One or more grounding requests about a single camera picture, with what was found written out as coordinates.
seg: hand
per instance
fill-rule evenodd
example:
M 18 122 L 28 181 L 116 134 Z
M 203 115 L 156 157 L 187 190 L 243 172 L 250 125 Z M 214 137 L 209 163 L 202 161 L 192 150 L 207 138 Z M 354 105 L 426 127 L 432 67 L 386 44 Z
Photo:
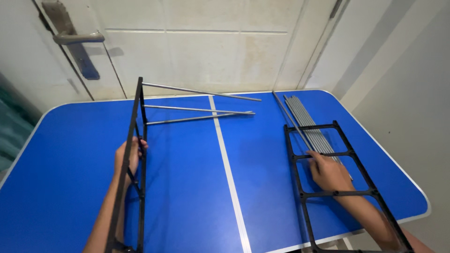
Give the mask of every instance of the hand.
M 133 173 L 133 175 L 136 173 L 136 169 L 138 167 L 139 163 L 139 157 L 142 156 L 141 150 L 139 150 L 139 144 L 138 144 L 138 138 L 136 136 L 133 136 L 133 139 L 131 140 L 131 151 L 130 151 L 130 170 Z M 149 145 L 146 141 L 141 140 L 141 144 L 144 149 L 147 149 Z M 125 146 L 126 141 L 116 150 L 116 155 L 114 158 L 114 176 L 119 178 L 120 176 L 120 170 L 122 168 L 122 162 L 123 162 L 123 156 L 125 153 Z M 130 177 L 125 177 L 125 187 L 127 188 L 131 183 Z
M 312 179 L 325 191 L 355 191 L 350 174 L 341 165 L 328 156 L 315 151 L 307 151 L 313 158 L 309 159 Z

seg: white door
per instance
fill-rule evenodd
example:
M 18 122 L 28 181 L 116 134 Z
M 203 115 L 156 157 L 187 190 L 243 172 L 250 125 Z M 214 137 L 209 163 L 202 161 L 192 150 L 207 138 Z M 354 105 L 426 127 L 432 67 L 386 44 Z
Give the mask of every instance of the white door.
M 78 34 L 105 37 L 84 43 L 100 74 L 84 80 L 95 99 L 132 97 L 139 76 L 214 92 L 302 88 L 338 16 L 336 0 L 60 1 Z

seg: door handle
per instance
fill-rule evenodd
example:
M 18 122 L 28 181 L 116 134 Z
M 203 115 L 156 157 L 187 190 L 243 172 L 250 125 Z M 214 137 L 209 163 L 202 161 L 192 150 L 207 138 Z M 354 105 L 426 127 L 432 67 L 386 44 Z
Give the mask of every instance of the door handle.
M 53 36 L 53 40 L 59 45 L 71 45 L 85 42 L 103 42 L 105 37 L 99 32 L 82 35 L 69 35 L 64 32 Z
M 58 31 L 53 40 L 59 45 L 66 45 L 81 74 L 88 80 L 100 79 L 89 55 L 83 47 L 84 42 L 103 42 L 105 38 L 99 32 L 78 35 L 66 7 L 58 0 L 43 0 L 42 8 Z

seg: black plastic frame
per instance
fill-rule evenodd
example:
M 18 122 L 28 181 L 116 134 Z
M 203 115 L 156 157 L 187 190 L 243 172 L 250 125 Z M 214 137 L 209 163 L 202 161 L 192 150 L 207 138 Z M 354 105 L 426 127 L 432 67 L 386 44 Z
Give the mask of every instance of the black plastic frame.
M 146 174 L 146 166 L 147 166 L 147 150 L 142 146 L 139 141 L 139 148 L 141 150 L 142 156 L 141 160 L 141 182 L 139 187 L 139 182 L 134 178 L 133 174 L 129 169 L 130 161 L 130 152 L 131 152 L 131 140 L 133 138 L 134 132 L 136 132 L 136 136 L 139 140 L 147 141 L 147 117 L 145 115 L 144 105 L 144 91 L 142 89 L 142 77 L 138 79 L 138 85 L 136 88 L 135 100 L 133 103 L 133 110 L 131 112 L 131 121 L 130 127 L 128 129 L 128 136 L 126 138 L 125 145 L 125 153 L 123 155 L 123 163 L 119 176 L 119 185 L 117 187 L 116 199 L 114 200 L 114 208 L 112 210 L 111 223 L 108 232 L 108 239 L 106 241 L 105 253 L 111 253 L 113 249 L 119 250 L 121 252 L 129 252 L 129 253 L 143 253 L 144 252 L 144 211 L 145 211 L 145 174 Z M 139 129 L 137 126 L 137 116 L 138 116 L 138 108 L 141 108 L 142 121 L 143 125 L 143 135 L 139 135 Z M 116 238 L 116 228 L 117 222 L 119 219 L 120 207 L 122 204 L 123 197 L 123 187 L 125 185 L 125 177 L 131 179 L 131 184 L 136 189 L 139 196 L 139 227 L 138 227 L 138 243 L 136 250 L 131 246 L 126 246 L 122 242 L 119 242 Z
M 368 185 L 368 189 L 365 191 L 323 191 L 323 192 L 315 192 L 315 193 L 307 193 L 303 191 L 302 184 L 300 183 L 300 177 L 298 175 L 298 168 L 297 168 L 297 160 L 304 159 L 304 158 L 311 158 L 310 155 L 296 155 L 294 154 L 294 151 L 292 149 L 292 143 L 291 143 L 291 137 L 289 136 L 290 132 L 296 131 L 294 127 L 288 127 L 287 125 L 284 125 L 284 136 L 286 138 L 286 147 L 288 150 L 288 158 L 291 168 L 291 179 L 292 179 L 292 186 L 294 191 L 294 196 L 298 196 L 296 198 L 296 202 L 299 201 L 300 203 L 296 203 L 297 205 L 297 215 L 299 217 L 298 222 L 300 229 L 303 227 L 302 220 L 300 219 L 300 209 L 298 205 L 301 205 L 302 211 L 303 211 L 303 217 L 305 219 L 306 228 L 308 230 L 309 240 L 311 242 L 311 248 L 313 253 L 413 253 L 413 249 L 411 248 L 411 245 L 409 244 L 408 240 L 406 239 L 405 235 L 403 234 L 402 230 L 400 229 L 400 226 L 398 225 L 397 221 L 395 220 L 394 216 L 392 215 L 391 211 L 387 207 L 386 203 L 383 200 L 383 197 L 378 192 L 377 187 L 373 183 L 372 179 L 370 178 L 369 174 L 367 173 L 366 169 L 364 168 L 363 164 L 361 163 L 360 159 L 356 155 L 355 150 L 352 148 L 350 142 L 348 141 L 347 137 L 345 136 L 344 132 L 342 131 L 341 127 L 339 126 L 337 121 L 333 121 L 332 124 L 328 125 L 315 125 L 315 126 L 299 126 L 298 129 L 300 131 L 304 130 L 311 130 L 311 129 L 324 129 L 324 128 L 334 128 L 339 133 L 342 141 L 344 142 L 347 151 L 346 152 L 339 152 L 339 153 L 330 153 L 330 154 L 322 154 L 324 156 L 349 156 L 353 159 L 353 161 L 356 163 L 359 171 L 361 172 L 362 176 L 364 177 L 364 180 L 366 181 Z M 312 226 L 310 222 L 310 218 L 308 215 L 308 209 L 306 208 L 306 200 L 308 198 L 313 197 L 325 197 L 325 196 L 371 196 L 375 200 L 377 200 L 381 211 L 386 216 L 389 224 L 392 226 L 397 238 L 399 239 L 399 242 L 401 244 L 402 250 L 400 251 L 363 251 L 363 250 L 328 250 L 328 249 L 321 249 L 317 246 L 314 239 L 314 234 L 312 231 Z

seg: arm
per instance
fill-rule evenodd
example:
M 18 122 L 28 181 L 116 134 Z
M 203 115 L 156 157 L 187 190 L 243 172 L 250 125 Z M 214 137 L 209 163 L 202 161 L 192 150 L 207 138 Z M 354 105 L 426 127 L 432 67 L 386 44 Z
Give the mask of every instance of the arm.
M 313 180 L 323 190 L 355 191 L 345 166 L 318 152 L 307 153 L 313 157 L 309 160 Z M 400 243 L 385 216 L 363 196 L 337 196 L 334 199 L 366 229 L 382 250 L 400 249 Z M 416 253 L 433 253 L 409 232 L 402 230 Z
M 138 139 L 133 137 L 130 153 L 130 170 L 134 174 L 138 167 L 139 157 L 142 155 L 138 149 Z M 147 143 L 141 140 L 141 144 L 144 149 L 148 148 Z M 103 199 L 102 207 L 100 208 L 97 220 L 95 220 L 92 232 L 87 240 L 83 253 L 100 253 L 105 251 L 106 240 L 108 239 L 109 224 L 113 215 L 114 200 L 116 198 L 116 192 L 119 185 L 120 169 L 122 167 L 123 155 L 125 152 L 126 142 L 122 144 L 117 150 L 114 159 L 114 175 L 112 177 L 111 184 L 108 188 L 105 198 Z M 125 212 L 125 193 L 130 186 L 131 180 L 128 176 L 125 177 L 125 185 L 123 188 L 123 197 L 121 200 L 121 207 L 119 212 L 119 221 L 116 228 L 116 237 L 119 241 L 123 242 L 123 223 Z

